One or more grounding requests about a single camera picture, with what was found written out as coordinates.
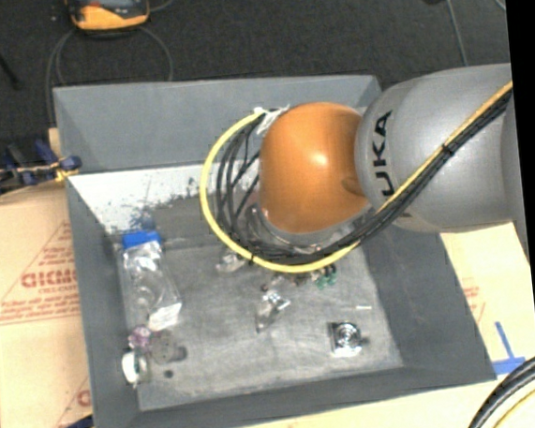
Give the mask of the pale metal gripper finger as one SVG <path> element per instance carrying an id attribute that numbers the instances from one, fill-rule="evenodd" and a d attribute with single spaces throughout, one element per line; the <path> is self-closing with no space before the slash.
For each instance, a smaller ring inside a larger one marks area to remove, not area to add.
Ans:
<path id="1" fill-rule="evenodd" d="M 269 328 L 290 304 L 291 300 L 281 296 L 278 291 L 265 291 L 254 316 L 256 332 L 261 333 Z"/>

